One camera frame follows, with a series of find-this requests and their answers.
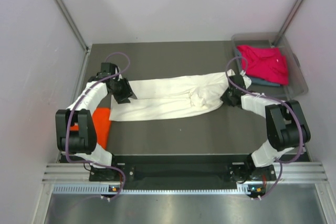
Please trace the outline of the white t shirt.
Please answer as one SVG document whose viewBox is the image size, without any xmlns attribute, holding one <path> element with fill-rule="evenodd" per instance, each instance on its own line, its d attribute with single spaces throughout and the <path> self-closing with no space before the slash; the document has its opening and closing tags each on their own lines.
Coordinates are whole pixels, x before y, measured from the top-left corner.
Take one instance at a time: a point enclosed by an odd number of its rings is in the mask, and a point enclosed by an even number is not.
<svg viewBox="0 0 336 224">
<path fill-rule="evenodd" d="M 180 119 L 217 110 L 228 88 L 227 76 L 235 72 L 210 73 L 165 79 L 130 81 L 136 99 L 118 104 L 111 99 L 109 119 L 116 122 Z"/>
</svg>

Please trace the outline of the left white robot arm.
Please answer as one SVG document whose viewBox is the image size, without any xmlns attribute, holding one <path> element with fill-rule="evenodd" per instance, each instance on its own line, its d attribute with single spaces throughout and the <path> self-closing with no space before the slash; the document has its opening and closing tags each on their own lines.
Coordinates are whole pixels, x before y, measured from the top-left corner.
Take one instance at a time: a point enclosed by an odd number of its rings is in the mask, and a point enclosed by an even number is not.
<svg viewBox="0 0 336 224">
<path fill-rule="evenodd" d="M 107 180 L 114 180 L 119 168 L 112 163 L 113 155 L 97 141 L 93 114 L 100 102 L 111 95 L 117 104 L 128 104 L 136 96 L 123 71 L 115 64 L 103 62 L 100 72 L 92 76 L 76 101 L 66 109 L 56 112 L 57 147 L 65 153 L 66 160 L 75 163 L 71 155 L 80 157 L 83 163 L 101 167 Z"/>
</svg>

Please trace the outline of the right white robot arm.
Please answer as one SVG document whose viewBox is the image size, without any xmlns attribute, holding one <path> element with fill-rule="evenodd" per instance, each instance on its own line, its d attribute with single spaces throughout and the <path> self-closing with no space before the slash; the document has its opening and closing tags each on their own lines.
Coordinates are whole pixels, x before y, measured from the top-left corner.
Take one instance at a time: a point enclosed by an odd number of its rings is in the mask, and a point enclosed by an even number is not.
<svg viewBox="0 0 336 224">
<path fill-rule="evenodd" d="M 241 75 L 229 76 L 228 83 L 227 90 L 220 98 L 224 104 L 237 106 L 266 120 L 267 140 L 244 161 L 246 176 L 252 180 L 258 179 L 264 174 L 264 167 L 272 165 L 294 148 L 298 149 L 295 156 L 298 159 L 304 145 L 311 140 L 300 103 L 252 93 L 246 90 L 245 77 Z"/>
</svg>

